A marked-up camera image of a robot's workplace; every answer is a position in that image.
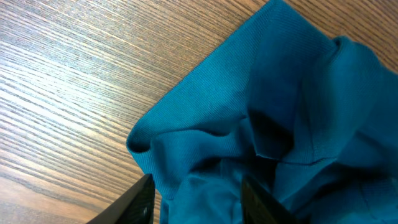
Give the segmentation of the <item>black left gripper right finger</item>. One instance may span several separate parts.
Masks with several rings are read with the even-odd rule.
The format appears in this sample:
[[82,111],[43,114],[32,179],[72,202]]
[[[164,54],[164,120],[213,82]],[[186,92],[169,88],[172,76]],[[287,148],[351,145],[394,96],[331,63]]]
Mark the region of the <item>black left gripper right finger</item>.
[[245,176],[241,185],[243,224],[298,224],[286,210],[257,181]]

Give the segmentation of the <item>blue polo shirt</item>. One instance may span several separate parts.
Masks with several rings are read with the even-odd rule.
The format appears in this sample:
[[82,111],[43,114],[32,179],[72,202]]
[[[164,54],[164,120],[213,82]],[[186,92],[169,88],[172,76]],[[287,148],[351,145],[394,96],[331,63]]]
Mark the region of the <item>blue polo shirt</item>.
[[241,223],[256,179],[303,223],[397,222],[397,75],[269,1],[134,126],[162,223]]

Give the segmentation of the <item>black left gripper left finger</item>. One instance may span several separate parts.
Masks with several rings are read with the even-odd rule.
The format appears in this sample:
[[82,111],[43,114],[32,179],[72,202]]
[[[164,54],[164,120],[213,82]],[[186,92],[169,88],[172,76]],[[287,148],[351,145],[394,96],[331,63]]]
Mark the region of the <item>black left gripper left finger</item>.
[[155,182],[146,174],[87,224],[153,224],[154,205]]

